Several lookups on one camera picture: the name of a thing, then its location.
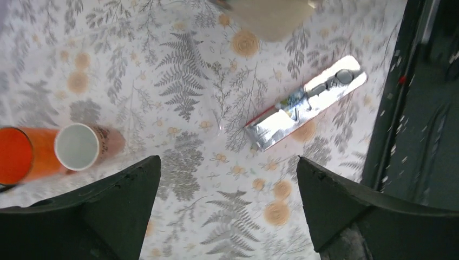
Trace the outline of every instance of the silver packet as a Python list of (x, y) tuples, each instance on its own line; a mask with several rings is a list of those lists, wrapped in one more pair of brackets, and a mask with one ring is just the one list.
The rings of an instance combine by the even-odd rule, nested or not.
[(346, 56), (247, 123), (250, 139), (265, 151), (365, 83), (358, 61)]

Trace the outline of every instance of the leaf pattern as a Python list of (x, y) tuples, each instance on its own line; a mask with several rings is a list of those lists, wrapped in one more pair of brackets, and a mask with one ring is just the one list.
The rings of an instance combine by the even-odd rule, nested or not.
[[(323, 1), (284, 41), (260, 41), (250, 57), (231, 51), (248, 30), (231, 15), (207, 0), (171, 2), (11, 1), (0, 35), (0, 124), (91, 122), (118, 129), (126, 145), (113, 165), (22, 185), (0, 194), (0, 207), (29, 206), (159, 154), (141, 259), (317, 258), (298, 156), (360, 180), (362, 137), (371, 135), (405, 1)], [(87, 66), (76, 65), (80, 53)], [(243, 126), (348, 54), (371, 75), (365, 86), (317, 116), (307, 140), (257, 151)], [(75, 73), (85, 86), (76, 92)], [(291, 185), (289, 196), (279, 196), (279, 183)], [(273, 226), (265, 211), (279, 199), (290, 213)]]

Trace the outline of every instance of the shiny rectangular package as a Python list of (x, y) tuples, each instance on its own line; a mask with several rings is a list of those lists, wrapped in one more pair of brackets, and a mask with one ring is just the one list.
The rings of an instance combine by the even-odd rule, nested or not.
[(265, 151), (365, 83), (358, 61), (346, 56), (247, 123), (252, 141)]
[(95, 12), (91, 31), (31, 50), (21, 66), (0, 63), (6, 123), (115, 128), (126, 145), (107, 164), (118, 169), (213, 139), (220, 127), (200, 54), (205, 36), (187, 8), (177, 1), (108, 24)]

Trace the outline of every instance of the table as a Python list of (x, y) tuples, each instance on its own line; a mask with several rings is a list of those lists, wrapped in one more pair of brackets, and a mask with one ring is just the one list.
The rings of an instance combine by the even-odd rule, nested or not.
[[(123, 19), (117, 15), (120, 9), (135, 16), (167, 2), (14, 1), (0, 38), (4, 47), (0, 55), (20, 66), (18, 61), (34, 50), (62, 41), (71, 45), (74, 36), (90, 31), (90, 17), (95, 10), (114, 10), (109, 19), (101, 22), (110, 23)], [(207, 39), (201, 48), (203, 60), (219, 62), (229, 75), (242, 72), (245, 76), (237, 88), (228, 83), (214, 86), (215, 93), (219, 93), (214, 98), (222, 115), (222, 132), (217, 138), (196, 142), (186, 152), (162, 158), (161, 184), (141, 258), (318, 259), (301, 207), (296, 180), (298, 155), (349, 179), (360, 180), (405, 3), (325, 1), (290, 38), (264, 43), (207, 2), (186, 0), (194, 22)], [(171, 32), (182, 27), (176, 23)], [(135, 69), (136, 61), (146, 62), (140, 52), (129, 56), (128, 68)], [(305, 57), (303, 62), (295, 59), (300, 54)], [(365, 85), (267, 152), (256, 151), (241, 135), (240, 126), (247, 119), (347, 54), (355, 56), (368, 73)], [(69, 57), (62, 54), (60, 58)], [(79, 66), (86, 66), (84, 59)], [(4, 101), (20, 102), (21, 98), (12, 96), (8, 85), (1, 83), (0, 124), (7, 124), (10, 115)], [(72, 95), (58, 86), (45, 91), (56, 99)], [(106, 100), (82, 102), (86, 102), (82, 106), (89, 107), (85, 110), (86, 120), (103, 117), (98, 104)], [(207, 121), (195, 124), (201, 131), (217, 127)], [(160, 149), (149, 152), (161, 153)], [(0, 207), (28, 206), (113, 173), (102, 170), (38, 180), (1, 194)]]

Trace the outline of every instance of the fern leaf print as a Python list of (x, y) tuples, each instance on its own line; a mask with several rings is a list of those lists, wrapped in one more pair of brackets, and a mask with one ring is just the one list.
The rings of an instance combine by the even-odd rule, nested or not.
[(195, 32), (192, 33), (171, 33), (176, 41), (166, 42), (160, 46), (167, 47), (172, 51), (164, 56), (159, 62), (157, 69), (170, 66), (155, 87), (167, 87), (160, 93), (160, 96), (168, 96), (165, 102), (172, 105), (174, 111), (179, 116), (189, 122), (195, 105), (199, 103), (198, 96), (202, 96), (204, 87), (200, 83), (200, 78), (207, 78), (202, 74), (199, 67), (204, 64), (201, 56), (195, 56), (194, 46), (201, 43), (193, 39)]
[(254, 251), (251, 246), (254, 242), (260, 242), (253, 231), (260, 230), (246, 207), (251, 202), (242, 199), (244, 191), (227, 193), (218, 191), (224, 199), (210, 200), (206, 203), (216, 205), (220, 210), (212, 213), (202, 225), (216, 224), (208, 237), (201, 242), (202, 245), (214, 244), (214, 247), (206, 252), (208, 255), (220, 255), (220, 260), (250, 258), (250, 252)]

